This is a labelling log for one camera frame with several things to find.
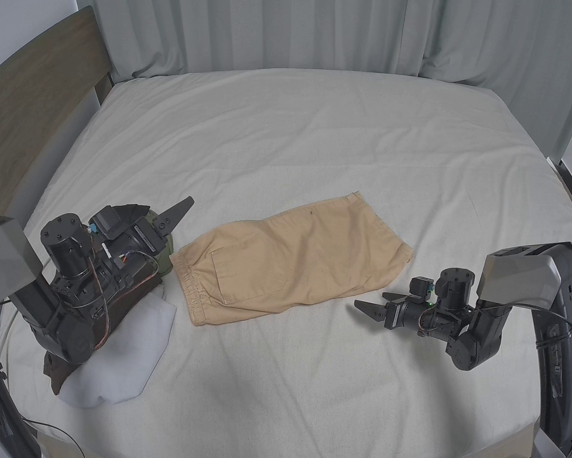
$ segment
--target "wooden headboard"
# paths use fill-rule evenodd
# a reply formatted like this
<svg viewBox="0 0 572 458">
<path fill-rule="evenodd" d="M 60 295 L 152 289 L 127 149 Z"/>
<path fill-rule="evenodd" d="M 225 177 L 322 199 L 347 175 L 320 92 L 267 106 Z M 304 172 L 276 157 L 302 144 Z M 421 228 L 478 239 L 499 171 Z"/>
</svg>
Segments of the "wooden headboard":
<svg viewBox="0 0 572 458">
<path fill-rule="evenodd" d="M 112 69 L 91 7 L 70 15 L 0 65 L 0 215 L 42 148 Z"/>
</svg>

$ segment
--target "white cloth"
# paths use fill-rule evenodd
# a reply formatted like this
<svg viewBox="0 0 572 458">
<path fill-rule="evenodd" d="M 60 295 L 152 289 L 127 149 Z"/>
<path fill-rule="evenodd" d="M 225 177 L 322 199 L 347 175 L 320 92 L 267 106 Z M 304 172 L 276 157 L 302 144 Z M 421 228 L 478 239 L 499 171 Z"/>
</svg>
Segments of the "white cloth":
<svg viewBox="0 0 572 458">
<path fill-rule="evenodd" d="M 41 253 L 40 229 L 64 212 L 88 219 L 125 203 L 160 212 L 192 195 L 178 248 L 225 222 L 357 190 L 415 250 L 393 292 L 451 266 L 478 279 L 499 248 L 572 240 L 565 189 L 495 94 L 320 70 L 115 86 L 26 233 Z M 539 414 L 527 309 L 511 311 L 498 354 L 464 372 L 445 343 L 387 331 L 352 299 L 193 327 L 175 273 L 163 283 L 177 308 L 168 347 L 144 391 L 115 406 L 77 409 L 53 396 L 44 350 L 18 316 L 1 361 L 22 414 L 105 458 L 457 457 Z M 382 302 L 380 293 L 359 298 Z"/>
<path fill-rule="evenodd" d="M 159 285 L 134 305 L 102 347 L 64 382 L 59 399 L 74 407 L 116 404 L 142 393 L 168 345 L 175 307 Z"/>
</svg>

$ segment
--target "bed frame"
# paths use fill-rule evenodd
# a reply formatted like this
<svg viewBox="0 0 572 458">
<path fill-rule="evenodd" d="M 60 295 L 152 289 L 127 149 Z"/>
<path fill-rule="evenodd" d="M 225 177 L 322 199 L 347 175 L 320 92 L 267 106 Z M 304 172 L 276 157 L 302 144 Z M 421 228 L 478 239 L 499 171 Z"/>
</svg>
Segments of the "bed frame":
<svg viewBox="0 0 572 458">
<path fill-rule="evenodd" d="M 61 20 L 0 65 L 0 215 L 78 104 L 93 88 L 99 103 L 104 101 L 113 85 L 111 69 L 91 7 Z"/>
</svg>

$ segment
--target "gray curtain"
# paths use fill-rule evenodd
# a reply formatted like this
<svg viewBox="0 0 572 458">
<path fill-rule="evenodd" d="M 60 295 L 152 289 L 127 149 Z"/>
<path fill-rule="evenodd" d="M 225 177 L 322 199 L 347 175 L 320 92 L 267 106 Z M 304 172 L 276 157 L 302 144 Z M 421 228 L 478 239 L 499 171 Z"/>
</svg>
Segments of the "gray curtain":
<svg viewBox="0 0 572 458">
<path fill-rule="evenodd" d="M 572 134 L 572 0 L 78 0 L 115 81 L 254 68 L 423 76 L 494 90 L 546 156 Z"/>
</svg>

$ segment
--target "beige shorts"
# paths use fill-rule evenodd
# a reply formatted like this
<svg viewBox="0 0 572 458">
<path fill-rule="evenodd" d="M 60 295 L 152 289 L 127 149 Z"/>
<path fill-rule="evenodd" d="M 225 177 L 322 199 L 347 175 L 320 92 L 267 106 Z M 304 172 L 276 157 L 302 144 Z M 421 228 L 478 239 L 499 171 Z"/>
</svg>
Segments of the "beige shorts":
<svg viewBox="0 0 572 458">
<path fill-rule="evenodd" d="M 381 289 L 412 256 L 357 192 L 221 225 L 170 258 L 203 325 Z"/>
</svg>

